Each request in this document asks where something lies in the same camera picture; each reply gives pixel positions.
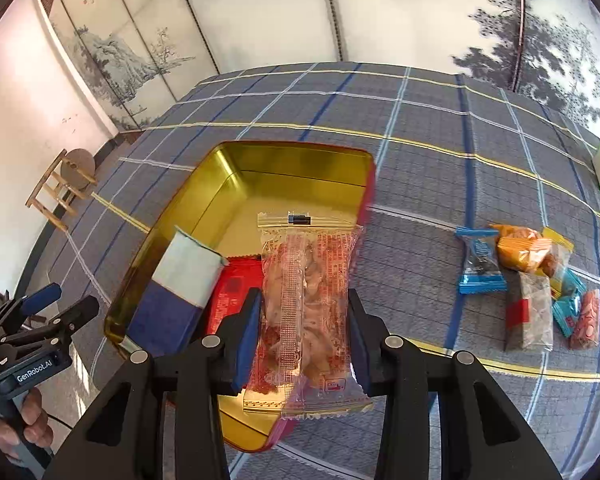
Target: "yellow snack wrapper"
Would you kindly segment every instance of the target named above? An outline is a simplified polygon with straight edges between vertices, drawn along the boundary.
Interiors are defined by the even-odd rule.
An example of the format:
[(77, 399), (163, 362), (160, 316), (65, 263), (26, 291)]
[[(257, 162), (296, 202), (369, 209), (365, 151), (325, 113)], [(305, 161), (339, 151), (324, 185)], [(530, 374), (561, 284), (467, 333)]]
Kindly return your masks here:
[(549, 238), (552, 245), (536, 273), (549, 278), (551, 296), (557, 300), (562, 293), (562, 279), (567, 271), (571, 253), (573, 253), (573, 243), (549, 227), (542, 229), (542, 237)]
[(500, 231), (498, 260), (501, 265), (519, 272), (536, 272), (552, 246), (550, 238), (541, 237), (529, 227), (492, 224)]

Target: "screw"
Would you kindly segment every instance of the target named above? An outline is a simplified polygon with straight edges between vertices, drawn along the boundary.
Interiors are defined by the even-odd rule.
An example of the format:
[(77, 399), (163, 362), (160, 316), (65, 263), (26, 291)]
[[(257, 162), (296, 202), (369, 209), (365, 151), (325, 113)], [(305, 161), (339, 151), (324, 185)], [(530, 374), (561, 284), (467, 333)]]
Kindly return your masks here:
[(139, 365), (140, 363), (144, 363), (148, 357), (149, 354), (144, 350), (136, 350), (131, 354), (130, 359), (133, 364)]
[(220, 338), (217, 335), (207, 335), (202, 338), (202, 346), (205, 348), (215, 348), (220, 344)]
[(465, 352), (464, 350), (458, 352), (456, 357), (458, 358), (458, 362), (462, 363), (463, 365), (470, 365), (474, 362), (474, 356), (469, 354), (469, 352)]
[(384, 340), (384, 344), (389, 348), (400, 348), (404, 341), (399, 335), (390, 335)]

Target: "blue snack wrapper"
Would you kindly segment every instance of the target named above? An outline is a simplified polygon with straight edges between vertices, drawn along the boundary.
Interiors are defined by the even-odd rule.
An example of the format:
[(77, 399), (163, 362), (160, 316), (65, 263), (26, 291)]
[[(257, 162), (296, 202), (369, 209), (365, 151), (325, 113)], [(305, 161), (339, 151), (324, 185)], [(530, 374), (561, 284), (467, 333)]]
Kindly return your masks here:
[(565, 337), (570, 337), (573, 333), (580, 316), (582, 295), (586, 291), (587, 287), (571, 269), (567, 269), (562, 279), (562, 295), (551, 307), (555, 322)]
[(466, 246), (462, 274), (458, 281), (460, 294), (507, 290), (507, 282), (500, 272), (496, 256), (496, 240), (499, 235), (497, 229), (456, 228), (456, 236)]

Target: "human hand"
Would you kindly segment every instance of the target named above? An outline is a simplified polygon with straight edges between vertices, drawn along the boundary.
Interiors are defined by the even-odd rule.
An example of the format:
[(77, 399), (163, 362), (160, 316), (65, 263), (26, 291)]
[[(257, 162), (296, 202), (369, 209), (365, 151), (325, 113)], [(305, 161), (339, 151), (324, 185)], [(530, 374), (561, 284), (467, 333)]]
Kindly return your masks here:
[[(48, 416), (42, 409), (42, 394), (37, 388), (32, 388), (22, 403), (20, 410), (22, 420), (27, 425), (24, 429), (24, 437), (32, 444), (40, 447), (51, 446), (54, 432), (49, 427)], [(13, 447), (20, 443), (15, 430), (0, 418), (0, 449), (3, 453), (18, 458)]]

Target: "gray tablecloth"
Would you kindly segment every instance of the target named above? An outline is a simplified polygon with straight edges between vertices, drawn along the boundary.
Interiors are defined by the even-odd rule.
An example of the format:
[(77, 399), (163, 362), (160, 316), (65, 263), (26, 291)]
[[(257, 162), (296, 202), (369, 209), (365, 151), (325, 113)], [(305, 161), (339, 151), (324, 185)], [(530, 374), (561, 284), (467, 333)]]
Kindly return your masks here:
[[(574, 242), (572, 266), (589, 288), (600, 288), (600, 190), (590, 160), (597, 137), (536, 102), (461, 75), (352, 62), (215, 76), (152, 126), (96, 190), (147, 226), (223, 140), (301, 139), (375, 155), (376, 195), (352, 276), (368, 312), (391, 332), (446, 352), (469, 349), (500, 367), (494, 377), (565, 478), (579, 478), (596, 459), (600, 346), (571, 351), (556, 328), (550, 353), (504, 352), (505, 295), (458, 294), (462, 246), (453, 229), (548, 225)], [(61, 307), (85, 294), (106, 305), (144, 236), (98, 201), (84, 202), (71, 242), (53, 249), (50, 276), (62, 282)], [(99, 345), (97, 330), (102, 324), (77, 334), (76, 345), (88, 368), (98, 353), (92, 371), (102, 386), (120, 362), (110, 345)], [(372, 477), (383, 412), (379, 400), (363, 415), (302, 422), (273, 450), (248, 460), (232, 452), (234, 475)], [(430, 420), (430, 476), (438, 478), (436, 406)]]

